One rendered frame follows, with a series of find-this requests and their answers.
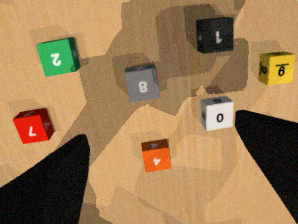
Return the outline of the black block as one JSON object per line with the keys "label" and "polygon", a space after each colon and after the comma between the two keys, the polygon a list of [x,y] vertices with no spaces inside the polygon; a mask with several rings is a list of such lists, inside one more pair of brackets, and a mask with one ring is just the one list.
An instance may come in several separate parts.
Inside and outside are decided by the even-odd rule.
{"label": "black block", "polygon": [[197,49],[202,53],[233,50],[234,28],[231,17],[196,21]]}

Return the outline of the orange block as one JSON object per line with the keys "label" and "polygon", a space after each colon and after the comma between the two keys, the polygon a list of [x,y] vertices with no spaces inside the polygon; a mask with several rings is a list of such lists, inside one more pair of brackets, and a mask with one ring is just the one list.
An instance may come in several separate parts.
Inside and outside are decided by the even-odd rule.
{"label": "orange block", "polygon": [[146,172],[171,169],[167,139],[141,143]]}

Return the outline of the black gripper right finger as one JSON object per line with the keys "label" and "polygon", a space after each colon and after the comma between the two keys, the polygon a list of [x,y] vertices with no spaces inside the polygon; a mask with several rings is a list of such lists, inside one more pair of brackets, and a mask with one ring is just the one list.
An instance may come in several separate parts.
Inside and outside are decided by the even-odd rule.
{"label": "black gripper right finger", "polygon": [[298,224],[298,123],[237,110],[235,129]]}

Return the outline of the red block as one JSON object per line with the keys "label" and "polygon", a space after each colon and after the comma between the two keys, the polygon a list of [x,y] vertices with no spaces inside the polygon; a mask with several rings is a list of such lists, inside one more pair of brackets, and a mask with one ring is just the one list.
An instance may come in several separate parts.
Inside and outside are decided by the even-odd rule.
{"label": "red block", "polygon": [[54,133],[46,108],[20,112],[13,122],[23,144],[48,141]]}

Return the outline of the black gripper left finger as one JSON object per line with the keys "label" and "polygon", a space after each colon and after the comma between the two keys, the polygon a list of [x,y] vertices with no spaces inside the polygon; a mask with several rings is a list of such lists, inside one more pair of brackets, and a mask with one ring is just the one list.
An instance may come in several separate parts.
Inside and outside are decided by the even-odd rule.
{"label": "black gripper left finger", "polygon": [[79,224],[90,146],[76,135],[0,187],[0,224]]}

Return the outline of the yellow block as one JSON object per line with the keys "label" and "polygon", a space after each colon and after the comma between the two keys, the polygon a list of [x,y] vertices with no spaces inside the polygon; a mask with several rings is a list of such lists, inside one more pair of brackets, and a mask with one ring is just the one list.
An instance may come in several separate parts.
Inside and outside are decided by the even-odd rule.
{"label": "yellow block", "polygon": [[271,52],[260,53],[259,82],[276,85],[292,82],[295,53]]}

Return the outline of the green block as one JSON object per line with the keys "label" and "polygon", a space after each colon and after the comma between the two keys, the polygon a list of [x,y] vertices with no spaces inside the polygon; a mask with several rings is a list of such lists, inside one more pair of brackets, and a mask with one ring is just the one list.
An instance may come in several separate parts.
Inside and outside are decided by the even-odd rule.
{"label": "green block", "polygon": [[36,44],[45,77],[76,72],[81,68],[74,37]]}

